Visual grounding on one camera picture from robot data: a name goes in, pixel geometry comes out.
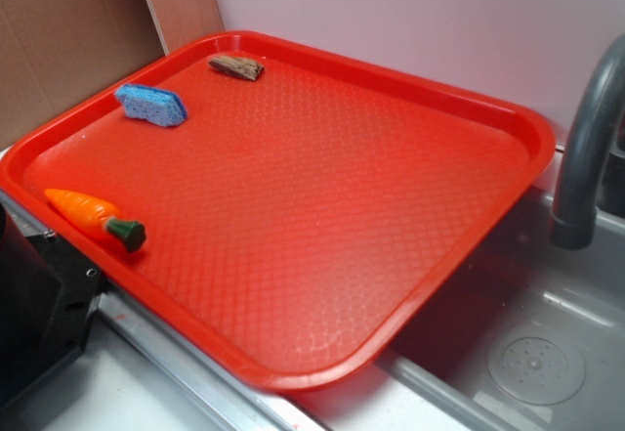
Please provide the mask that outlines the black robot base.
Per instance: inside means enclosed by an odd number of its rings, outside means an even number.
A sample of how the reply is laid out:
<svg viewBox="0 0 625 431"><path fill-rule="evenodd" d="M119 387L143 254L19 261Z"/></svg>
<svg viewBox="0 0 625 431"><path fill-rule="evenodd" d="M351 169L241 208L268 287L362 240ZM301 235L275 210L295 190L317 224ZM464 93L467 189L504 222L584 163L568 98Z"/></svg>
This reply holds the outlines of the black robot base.
<svg viewBox="0 0 625 431"><path fill-rule="evenodd" d="M65 238L26 236L1 209L1 409L82 355L102 285Z"/></svg>

